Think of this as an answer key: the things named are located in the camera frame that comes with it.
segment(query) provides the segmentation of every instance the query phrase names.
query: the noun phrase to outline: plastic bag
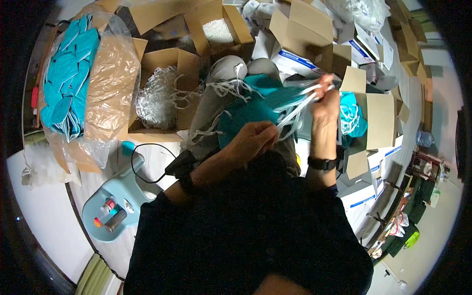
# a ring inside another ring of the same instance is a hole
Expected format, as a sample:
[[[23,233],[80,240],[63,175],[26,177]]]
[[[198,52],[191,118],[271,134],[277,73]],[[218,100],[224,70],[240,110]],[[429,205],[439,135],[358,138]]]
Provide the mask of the plastic bag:
[[[418,130],[416,131],[416,144],[430,147],[434,143],[433,135],[429,132]]]
[[[392,225],[392,230],[390,231],[391,236],[403,237],[404,234],[405,234],[405,230],[403,229],[401,225],[396,224],[396,223]]]
[[[118,16],[92,4],[84,7],[73,20],[83,14],[92,15],[92,27],[97,28],[101,37],[90,71],[84,136],[67,143],[65,135],[52,132],[43,122],[42,125],[58,161],[63,158],[66,162],[75,162],[79,169],[81,165],[105,168],[109,147],[128,122],[131,103],[139,88],[141,64],[136,57],[131,34]],[[46,61],[55,54],[63,39],[64,33],[54,41]],[[43,83],[41,79],[38,95],[40,110],[45,106]]]
[[[324,3],[346,22],[355,21],[362,28],[378,32],[391,15],[384,0],[325,0]]]
[[[408,220],[408,215],[406,213],[400,212],[400,215],[398,215],[396,220],[398,221],[398,224],[404,228],[410,225],[410,221]]]
[[[81,185],[79,172],[74,163],[69,163],[70,174],[59,166],[54,159],[47,141],[29,144],[23,150],[26,168],[21,174],[21,184],[33,189],[42,185],[50,185],[59,182],[75,182]]]

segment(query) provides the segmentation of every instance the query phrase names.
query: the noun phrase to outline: wall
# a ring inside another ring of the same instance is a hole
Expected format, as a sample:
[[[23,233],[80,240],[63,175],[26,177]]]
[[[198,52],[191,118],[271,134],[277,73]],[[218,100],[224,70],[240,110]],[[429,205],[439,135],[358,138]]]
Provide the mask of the wall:
[[[23,217],[43,250],[74,283],[93,255],[63,183],[29,190],[21,185],[23,151],[7,160],[8,173]]]
[[[427,207],[420,222],[419,240],[409,249],[401,250],[395,258],[387,255],[383,262],[397,281],[408,284],[412,294],[425,280],[446,245],[459,210],[462,189],[452,182],[442,183],[441,196],[435,208]]]
[[[457,169],[455,162],[455,127],[457,111],[463,106],[462,92],[455,70],[442,67],[442,77],[433,77],[433,124],[435,144],[432,155],[443,157],[447,165]]]

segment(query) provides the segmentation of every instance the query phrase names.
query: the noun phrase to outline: leg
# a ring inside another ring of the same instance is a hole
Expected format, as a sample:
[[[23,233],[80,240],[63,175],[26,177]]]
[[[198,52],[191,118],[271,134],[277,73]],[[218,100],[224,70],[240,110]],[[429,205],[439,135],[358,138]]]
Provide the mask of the leg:
[[[251,61],[247,66],[247,74],[248,76],[267,74],[274,79],[280,80],[277,66],[272,62],[272,60],[266,58]]]
[[[270,59],[256,59],[247,66],[248,75],[267,74],[275,79],[280,80],[277,66]],[[282,130],[281,136],[285,135],[290,130],[290,126],[285,126]],[[302,172],[300,166],[296,161],[295,141],[293,135],[285,140],[275,144],[274,151],[280,153],[287,164],[287,171],[290,176],[298,177]]]
[[[235,66],[242,63],[237,77],[244,79],[247,74],[247,67],[244,61],[237,56],[229,55],[218,60],[212,67],[207,76],[206,82],[218,82],[221,80],[232,80],[236,78]],[[189,149],[197,160],[203,159],[209,152],[219,146],[218,137],[216,135],[207,135],[200,142],[190,141],[195,131],[208,130],[215,117],[232,103],[235,97],[228,94],[219,97],[213,87],[206,87],[202,94],[197,111],[195,112],[192,124],[189,130],[189,140],[186,142],[186,148]]]

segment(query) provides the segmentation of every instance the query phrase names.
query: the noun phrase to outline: wristband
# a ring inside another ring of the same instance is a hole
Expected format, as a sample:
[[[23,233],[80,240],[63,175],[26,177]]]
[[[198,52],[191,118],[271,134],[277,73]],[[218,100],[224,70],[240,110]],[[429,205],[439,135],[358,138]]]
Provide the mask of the wristband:
[[[196,187],[190,174],[183,175],[180,179],[180,186],[186,195],[200,195],[205,194],[207,192],[206,189]]]

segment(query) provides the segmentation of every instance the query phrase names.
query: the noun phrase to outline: teal fabric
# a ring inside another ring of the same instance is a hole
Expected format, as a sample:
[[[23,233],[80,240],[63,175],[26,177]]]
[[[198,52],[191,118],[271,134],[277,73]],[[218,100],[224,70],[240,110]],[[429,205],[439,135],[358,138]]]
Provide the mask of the teal fabric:
[[[44,73],[44,124],[66,135],[67,142],[84,132],[85,99],[90,70],[100,44],[91,15],[73,21]]]
[[[279,80],[267,74],[248,76],[244,81],[265,99],[255,91],[246,91],[244,96],[251,97],[247,103],[238,99],[227,106],[231,116],[223,112],[217,127],[222,132],[218,135],[220,148],[227,146],[248,122],[271,121],[276,125],[280,112],[305,98],[305,95],[299,95],[303,88],[284,87]]]
[[[346,115],[354,117],[355,115],[355,106],[357,105],[357,101],[355,100],[355,95],[352,92],[342,92],[341,93],[341,102],[340,106],[345,107],[343,108],[343,111]],[[357,111],[357,116],[359,116],[359,123],[356,125],[356,127],[348,133],[346,136],[349,137],[361,137],[364,136],[364,134],[367,132],[367,121],[362,117],[362,108],[360,106],[357,106],[358,111]],[[343,113],[341,112],[341,121],[343,122],[349,122],[351,119],[346,118]]]

